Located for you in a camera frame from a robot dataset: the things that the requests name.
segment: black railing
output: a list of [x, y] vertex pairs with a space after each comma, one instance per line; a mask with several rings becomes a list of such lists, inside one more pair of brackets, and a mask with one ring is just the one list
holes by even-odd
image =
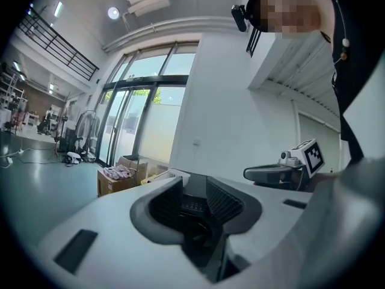
[[87, 80], [99, 68], [77, 51], [69, 42], [30, 8], [18, 27], [36, 44]]

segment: floor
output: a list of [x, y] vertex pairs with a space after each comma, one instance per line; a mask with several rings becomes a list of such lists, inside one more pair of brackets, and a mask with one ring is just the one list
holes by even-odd
[[36, 125], [23, 125], [21, 131], [17, 130], [16, 135], [23, 138], [55, 143], [51, 136], [38, 134]]
[[[18, 151], [21, 144], [23, 150], [40, 150], [17, 154], [9, 168], [0, 169], [0, 199], [16, 233], [36, 246], [57, 224], [97, 198], [100, 167], [91, 163], [66, 167], [56, 159], [54, 144], [0, 132], [0, 155]], [[7, 165], [7, 159], [0, 157], [0, 166]]]

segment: necklace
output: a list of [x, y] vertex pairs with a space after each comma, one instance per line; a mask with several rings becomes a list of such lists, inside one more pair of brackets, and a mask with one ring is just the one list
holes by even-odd
[[339, 5], [339, 2], [338, 0], [335, 0], [337, 5], [338, 5], [338, 9], [339, 9], [339, 13], [341, 14], [341, 19], [342, 19], [342, 25], [343, 25], [343, 34], [344, 34], [344, 39], [342, 40], [342, 52], [341, 52], [341, 55], [340, 55], [340, 59], [338, 59], [336, 62], [334, 62], [334, 65], [337, 64], [338, 62], [340, 62], [340, 60], [342, 61], [345, 61], [347, 58], [348, 58], [348, 48], [350, 46], [350, 42], [347, 38], [347, 30], [345, 28], [345, 21], [343, 19], [343, 14], [342, 14], [342, 10], [341, 10], [341, 6]]

